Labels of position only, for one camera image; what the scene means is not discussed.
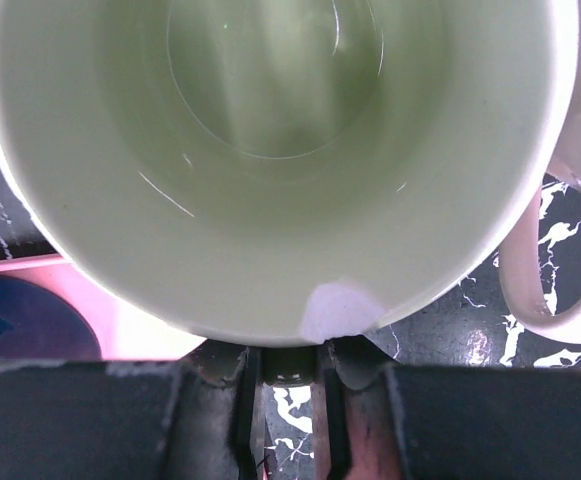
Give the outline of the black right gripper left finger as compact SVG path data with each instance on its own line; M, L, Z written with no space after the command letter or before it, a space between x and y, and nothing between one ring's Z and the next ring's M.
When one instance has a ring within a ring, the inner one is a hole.
M262 353L0 360L0 479L258 479Z

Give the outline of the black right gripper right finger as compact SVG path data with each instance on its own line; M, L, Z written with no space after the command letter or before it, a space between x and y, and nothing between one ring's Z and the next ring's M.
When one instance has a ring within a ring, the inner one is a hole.
M404 365L315 350L320 479L581 479L581 371Z

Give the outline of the light green mug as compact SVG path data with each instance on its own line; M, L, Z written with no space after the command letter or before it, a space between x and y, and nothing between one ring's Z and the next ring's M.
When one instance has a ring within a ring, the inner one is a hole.
M0 169L159 322L298 347L426 307L511 232L573 1L0 1Z

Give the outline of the peach pink mug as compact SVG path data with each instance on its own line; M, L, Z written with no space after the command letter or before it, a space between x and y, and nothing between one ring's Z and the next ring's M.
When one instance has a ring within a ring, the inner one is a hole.
M564 126L539 189L499 249L509 312L526 330L581 344L581 2L579 59Z

